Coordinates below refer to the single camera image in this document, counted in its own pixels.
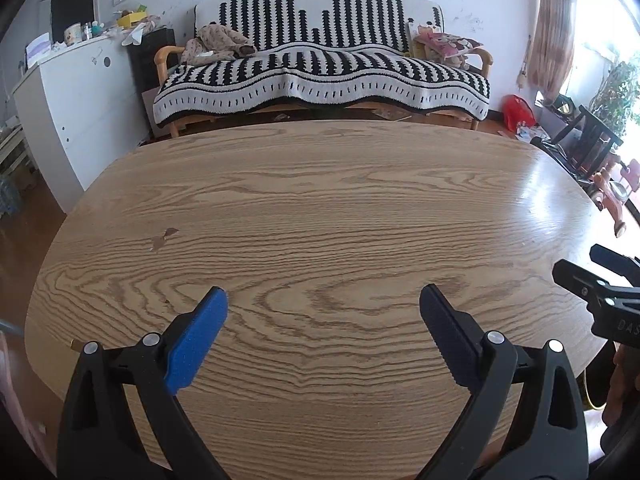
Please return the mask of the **person's right hand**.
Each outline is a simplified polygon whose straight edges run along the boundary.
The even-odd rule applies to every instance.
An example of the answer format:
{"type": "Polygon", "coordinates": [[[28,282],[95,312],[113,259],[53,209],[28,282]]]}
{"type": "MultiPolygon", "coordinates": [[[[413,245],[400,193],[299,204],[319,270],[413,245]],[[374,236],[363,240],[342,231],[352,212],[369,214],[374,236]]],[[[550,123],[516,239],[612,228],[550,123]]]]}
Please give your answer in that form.
{"type": "Polygon", "coordinates": [[[610,380],[610,388],[606,397],[605,408],[602,413],[602,422],[607,427],[613,426],[623,411],[623,405],[626,395],[632,389],[639,389],[639,377],[631,380],[625,375],[624,364],[626,361],[626,347],[619,344],[616,347],[616,353],[613,359],[615,370],[610,380]]]}

